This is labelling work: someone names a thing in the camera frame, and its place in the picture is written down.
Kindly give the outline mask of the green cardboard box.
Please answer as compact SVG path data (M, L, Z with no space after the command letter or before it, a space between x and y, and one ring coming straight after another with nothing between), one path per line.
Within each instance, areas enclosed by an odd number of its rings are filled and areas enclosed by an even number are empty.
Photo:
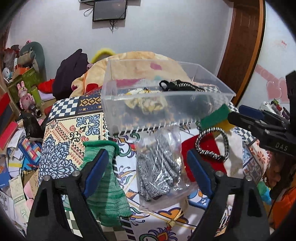
M17 84L21 84L22 81L24 82L28 92L31 93L32 86L38 86L38 84L44 80L41 74L36 72L33 67L30 69L20 67L13 72L12 81L7 84L7 87L10 92L11 99L18 106L18 108L20 108L20 98L18 96Z

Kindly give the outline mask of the green yellow sponge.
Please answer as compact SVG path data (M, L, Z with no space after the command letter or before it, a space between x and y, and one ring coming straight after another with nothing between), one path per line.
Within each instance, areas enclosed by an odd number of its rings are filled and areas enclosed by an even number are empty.
M233 129L234 125L230 124L228 121L228 114L230 112L231 111L229 107L223 104L219 109L201 120L201 130L206 130L211 127L219 127L228 132L229 130Z

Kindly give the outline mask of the small black wall monitor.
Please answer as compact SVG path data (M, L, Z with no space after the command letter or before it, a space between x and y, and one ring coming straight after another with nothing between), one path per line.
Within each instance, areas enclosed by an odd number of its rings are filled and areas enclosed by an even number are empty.
M126 18L127 1L95 1L93 5L93 21L124 20Z

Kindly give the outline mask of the yellow fleece blanket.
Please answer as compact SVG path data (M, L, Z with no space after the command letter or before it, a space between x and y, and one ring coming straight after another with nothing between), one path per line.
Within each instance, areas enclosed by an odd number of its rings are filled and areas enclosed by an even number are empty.
M191 81L177 61L154 52L132 51L115 54L93 64L86 73L72 82L75 89L70 97L84 95L90 84L101 87L107 74L120 82L123 79L147 78L154 80L156 76L168 80Z

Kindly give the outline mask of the red felt cloth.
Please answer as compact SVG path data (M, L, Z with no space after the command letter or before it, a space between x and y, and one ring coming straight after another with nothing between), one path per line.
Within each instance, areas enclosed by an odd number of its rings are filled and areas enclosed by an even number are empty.
M189 180L191 182L195 182L195 178L191 172L191 169L187 163L187 152L190 149L194 149L195 148L195 142L196 139L199 135L193 136L185 141L182 142L182 149L181 149L181 153L183 156L183 162L184 162L184 166L185 166L185 171L187 173L187 177L189 178ZM213 135L210 133L207 136L203 137L201 140L201 144L200 147L202 148L202 150L205 151L212 151L215 154L218 154L220 156L220 151L217 147L217 144L214 140ZM215 170L215 171L222 171L224 174L226 174L226 169L224 167L224 161L219 161L216 159L213 159L212 157L206 156L206 155L201 155L202 159L208 163L210 163L211 167Z

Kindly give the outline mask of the pink bunny plush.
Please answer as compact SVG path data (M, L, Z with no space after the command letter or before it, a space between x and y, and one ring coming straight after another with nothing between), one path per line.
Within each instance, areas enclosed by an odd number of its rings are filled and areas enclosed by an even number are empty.
M35 104L33 96L28 92L28 89L25 87L24 81L17 84L18 88L18 97L20 98L20 107L21 109L27 111L29 106Z

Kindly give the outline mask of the dark purple jacket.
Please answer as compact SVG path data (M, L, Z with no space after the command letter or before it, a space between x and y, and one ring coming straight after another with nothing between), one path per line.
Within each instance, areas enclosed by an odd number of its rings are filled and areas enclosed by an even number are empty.
M87 54L83 53L82 49L76 50L61 62L52 84L53 96L56 100L70 97L76 89L72 87L72 82L86 73L88 64Z

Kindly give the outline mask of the black chain-pattern pouch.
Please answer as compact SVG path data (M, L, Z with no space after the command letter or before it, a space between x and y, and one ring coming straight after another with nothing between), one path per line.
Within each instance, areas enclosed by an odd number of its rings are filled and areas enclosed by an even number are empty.
M163 92L178 92L169 98L169 102L181 113L203 118L213 111L211 97L203 87L181 80L162 80L159 87Z

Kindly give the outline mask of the brown wooden door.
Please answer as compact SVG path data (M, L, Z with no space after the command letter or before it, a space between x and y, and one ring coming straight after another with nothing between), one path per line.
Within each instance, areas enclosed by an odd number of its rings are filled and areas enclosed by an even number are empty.
M255 70L265 30L265 1L231 1L233 13L217 77L235 93L238 105Z

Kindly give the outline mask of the patterned patchwork tablecloth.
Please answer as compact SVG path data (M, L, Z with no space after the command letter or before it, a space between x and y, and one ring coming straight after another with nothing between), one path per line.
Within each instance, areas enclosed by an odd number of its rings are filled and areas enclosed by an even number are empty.
M200 190L194 190L186 204L154 212L140 209L136 144L151 133L150 129L139 129L110 135L100 91L59 100L49 113L38 177L67 177L91 161L94 151L104 148L110 159L103 197L95 192L87 202L107 239L188 240L209 202Z

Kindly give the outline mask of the green knitted glove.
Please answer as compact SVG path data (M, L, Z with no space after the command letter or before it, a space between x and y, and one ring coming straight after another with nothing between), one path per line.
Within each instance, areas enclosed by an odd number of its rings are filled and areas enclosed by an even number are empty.
M95 192L87 198L87 203L96 220L107 227L120 226L122 217L130 217L132 212L125 192L114 174L112 162L119 153L119 146L114 141L86 141L83 143L84 158L80 166L91 162L96 154L105 149L108 152L108 163Z

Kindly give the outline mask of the clear plastic storage box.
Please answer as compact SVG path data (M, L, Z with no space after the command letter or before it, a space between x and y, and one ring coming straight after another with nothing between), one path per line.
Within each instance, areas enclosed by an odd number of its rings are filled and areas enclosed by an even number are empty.
M234 96L201 65L173 60L110 60L101 91L111 135L194 123Z

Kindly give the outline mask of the yellow fuzzy hoop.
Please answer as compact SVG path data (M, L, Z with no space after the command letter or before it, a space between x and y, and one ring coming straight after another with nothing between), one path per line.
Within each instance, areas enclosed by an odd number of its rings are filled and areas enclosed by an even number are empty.
M115 55L115 52L110 48L101 48L98 50L93 58L89 61L90 63L94 64L96 63L101 56L113 56Z

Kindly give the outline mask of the red box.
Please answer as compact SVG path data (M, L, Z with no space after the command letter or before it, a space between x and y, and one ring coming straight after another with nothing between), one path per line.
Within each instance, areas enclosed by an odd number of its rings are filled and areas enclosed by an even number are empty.
M1 150L5 149L6 144L18 127L10 102L8 93L1 95Z

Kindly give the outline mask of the floral fabric scrunchie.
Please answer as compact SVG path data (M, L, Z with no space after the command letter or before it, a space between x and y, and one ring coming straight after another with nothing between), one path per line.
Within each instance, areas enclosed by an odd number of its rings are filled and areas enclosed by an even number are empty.
M156 113L158 111L164 110L168 103L165 97L160 95L161 91L159 90L150 90L146 87L136 88L130 90L125 95L138 95L138 94L154 94L151 97L139 97L125 100L125 104L130 109L139 108L143 114Z

